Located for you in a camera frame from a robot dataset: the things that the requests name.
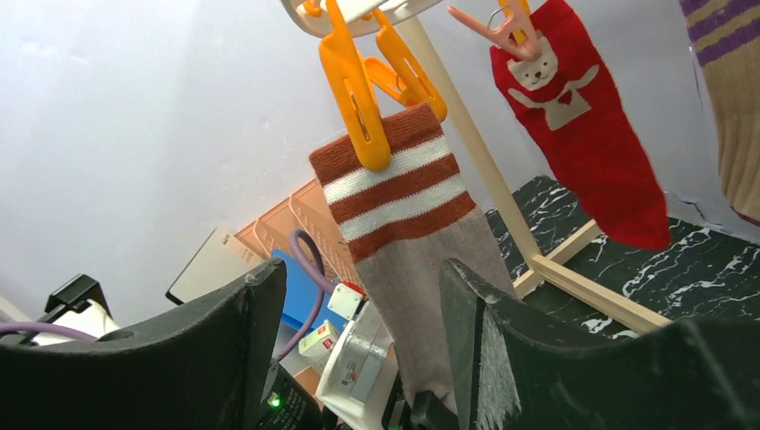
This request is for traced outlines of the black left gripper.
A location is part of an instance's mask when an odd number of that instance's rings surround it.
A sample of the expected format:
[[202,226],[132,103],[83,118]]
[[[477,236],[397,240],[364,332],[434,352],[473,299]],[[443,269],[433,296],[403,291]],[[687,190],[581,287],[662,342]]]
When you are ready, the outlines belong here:
[[402,397],[400,385],[394,386],[381,415],[382,429],[457,430],[458,417],[432,392],[416,395],[411,405]]

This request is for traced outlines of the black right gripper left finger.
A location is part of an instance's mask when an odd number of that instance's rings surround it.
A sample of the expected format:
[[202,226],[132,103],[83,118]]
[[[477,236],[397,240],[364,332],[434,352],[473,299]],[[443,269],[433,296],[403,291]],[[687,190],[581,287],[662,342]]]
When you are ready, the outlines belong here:
[[2,428],[255,428],[286,275],[271,258],[95,342],[2,346]]

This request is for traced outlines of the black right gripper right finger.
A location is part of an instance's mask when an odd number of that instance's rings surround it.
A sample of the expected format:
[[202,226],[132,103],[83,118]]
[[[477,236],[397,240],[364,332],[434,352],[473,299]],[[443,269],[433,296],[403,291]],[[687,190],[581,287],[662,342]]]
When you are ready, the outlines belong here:
[[463,429],[756,429],[759,324],[685,318],[632,340],[560,322],[443,263]]

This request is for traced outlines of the grey sock brown stripes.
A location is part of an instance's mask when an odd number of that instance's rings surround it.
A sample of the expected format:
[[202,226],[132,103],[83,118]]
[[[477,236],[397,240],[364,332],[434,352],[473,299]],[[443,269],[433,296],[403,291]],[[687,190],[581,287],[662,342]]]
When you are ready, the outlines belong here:
[[432,391],[453,408],[441,264],[455,258],[507,293],[514,285],[432,108],[417,105],[382,126],[392,157],[380,172],[360,165],[348,137],[309,161],[360,283],[393,337],[405,398]]

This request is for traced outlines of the red bear sock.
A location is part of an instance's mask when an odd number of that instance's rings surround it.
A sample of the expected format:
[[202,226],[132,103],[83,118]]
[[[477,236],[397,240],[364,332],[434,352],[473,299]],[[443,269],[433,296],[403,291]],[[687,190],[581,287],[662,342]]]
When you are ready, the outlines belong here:
[[671,242],[664,193],[608,67],[565,1],[531,14],[540,56],[492,47],[495,85],[557,181],[614,241],[660,250]]

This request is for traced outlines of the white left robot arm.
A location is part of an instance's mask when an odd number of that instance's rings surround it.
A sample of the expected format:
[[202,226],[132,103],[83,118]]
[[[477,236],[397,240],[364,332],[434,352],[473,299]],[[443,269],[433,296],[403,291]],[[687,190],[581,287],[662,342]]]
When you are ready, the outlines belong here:
[[256,429],[457,429],[457,416],[449,411],[432,392],[424,391],[410,405],[402,400],[399,377],[381,390],[379,403],[368,404],[357,419],[328,408],[299,383],[277,361],[273,360],[258,409]]

